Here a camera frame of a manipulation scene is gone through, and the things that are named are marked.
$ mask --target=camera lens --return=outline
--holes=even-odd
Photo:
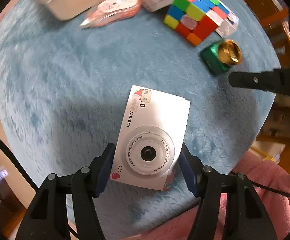
[[[146,146],[141,150],[141,157],[143,160],[150,162],[156,157],[156,151],[151,146]]]

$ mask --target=metal screw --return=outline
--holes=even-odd
[[[53,180],[55,178],[56,178],[56,175],[54,173],[51,173],[47,176],[47,179],[49,179],[49,180]]]
[[[208,166],[208,165],[206,165],[206,166],[203,167],[203,170],[204,170],[205,172],[211,172],[211,171],[213,170],[213,168],[210,167],[210,166]]]
[[[88,173],[88,172],[89,172],[89,167],[81,168],[81,173]]]
[[[238,172],[238,177],[241,179],[246,178],[246,174],[242,173],[242,172]]]

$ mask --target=green bottle with gold cap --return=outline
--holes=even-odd
[[[238,65],[242,61],[241,50],[233,40],[216,42],[205,48],[200,55],[215,76],[225,73],[232,65]]]

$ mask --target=pink blanket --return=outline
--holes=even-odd
[[[262,161],[248,151],[233,169],[247,174],[250,180],[290,193],[290,174],[272,161]],[[275,227],[278,240],[290,232],[290,198],[256,187]],[[156,229],[141,235],[141,240],[186,240],[198,207],[194,207]],[[222,194],[218,225],[214,240],[222,237],[226,210],[226,195]]]

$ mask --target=blue tablecloth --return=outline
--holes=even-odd
[[[231,71],[279,67],[260,24],[241,0],[222,0],[240,19],[231,36],[243,63]],[[133,84],[191,101],[184,141],[227,173],[249,148],[274,94],[232,88],[210,75],[197,48],[144,9],[106,27],[81,30],[85,13],[60,22],[36,0],[21,0],[0,24],[0,118],[13,153],[37,185],[89,165],[117,142]],[[109,181],[94,200],[107,239],[144,232],[197,203],[178,169],[169,192]],[[71,200],[69,218],[73,220]]]

